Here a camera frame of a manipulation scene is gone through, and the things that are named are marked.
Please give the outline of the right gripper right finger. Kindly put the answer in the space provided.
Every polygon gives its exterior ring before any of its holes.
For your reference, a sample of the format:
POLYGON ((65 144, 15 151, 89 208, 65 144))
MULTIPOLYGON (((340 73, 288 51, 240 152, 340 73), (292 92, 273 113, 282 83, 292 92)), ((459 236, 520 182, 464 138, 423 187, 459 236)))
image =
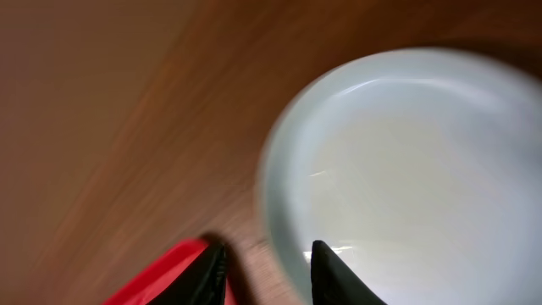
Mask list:
POLYGON ((385 305, 324 242, 312 243, 313 305, 385 305))

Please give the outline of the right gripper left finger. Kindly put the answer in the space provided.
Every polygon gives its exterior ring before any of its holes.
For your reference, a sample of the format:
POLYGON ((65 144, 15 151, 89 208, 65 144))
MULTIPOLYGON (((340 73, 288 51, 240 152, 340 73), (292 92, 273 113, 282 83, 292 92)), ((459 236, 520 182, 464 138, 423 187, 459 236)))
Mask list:
POLYGON ((225 305, 227 258, 224 244, 210 244, 148 305, 225 305))

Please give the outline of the white plate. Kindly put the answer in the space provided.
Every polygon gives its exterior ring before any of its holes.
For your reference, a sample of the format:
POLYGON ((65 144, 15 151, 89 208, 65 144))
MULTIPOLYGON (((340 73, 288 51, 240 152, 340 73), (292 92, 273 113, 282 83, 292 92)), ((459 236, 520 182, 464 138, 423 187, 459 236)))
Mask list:
POLYGON ((341 65, 275 123, 258 199, 305 303, 321 240, 388 304, 538 304, 541 82, 444 48, 341 65))

